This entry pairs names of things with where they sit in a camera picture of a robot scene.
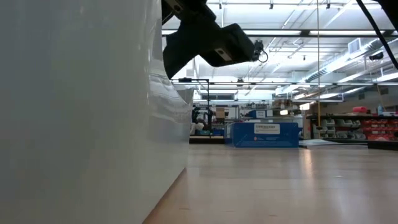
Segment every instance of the white panel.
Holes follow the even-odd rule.
[[[185,167],[190,126],[160,1],[1,8],[0,223],[142,223]]]

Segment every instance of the ceiling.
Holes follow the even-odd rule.
[[[237,23],[243,30],[272,29],[273,32],[278,30],[317,30],[317,27],[320,30],[373,29],[356,1],[353,0],[319,0],[319,24],[317,22],[317,0],[273,0],[273,9],[270,9],[270,2],[270,0],[208,0],[207,4],[216,14],[216,21],[221,27]],[[330,3],[329,9],[326,8],[328,2]],[[376,1],[364,0],[363,2],[380,30],[394,29]],[[179,23],[180,21],[174,17],[163,26],[163,29],[175,30]],[[251,37],[252,41],[263,41],[265,51],[269,55],[266,63],[246,62],[214,68],[197,56],[194,62],[188,63],[174,78],[186,77],[189,74],[186,71],[188,69],[195,70],[195,78],[208,78],[213,82],[236,82],[238,78],[243,78],[245,82],[300,82],[303,77],[308,75],[308,71],[318,68],[318,43],[320,47],[319,64],[322,67],[346,52],[348,44],[354,39],[356,38],[353,37],[353,34],[350,37],[322,37],[319,40],[316,36],[274,38],[267,35],[266,37]],[[377,63],[385,63],[388,60],[388,57],[385,57],[383,62]],[[338,66],[331,75],[322,77],[321,81],[338,82],[342,78],[369,68],[371,64],[374,66],[376,63],[369,62],[365,65],[364,61],[363,57],[358,57],[344,66]]]

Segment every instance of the polished floor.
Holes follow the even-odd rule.
[[[398,152],[191,145],[145,223],[398,223]]]

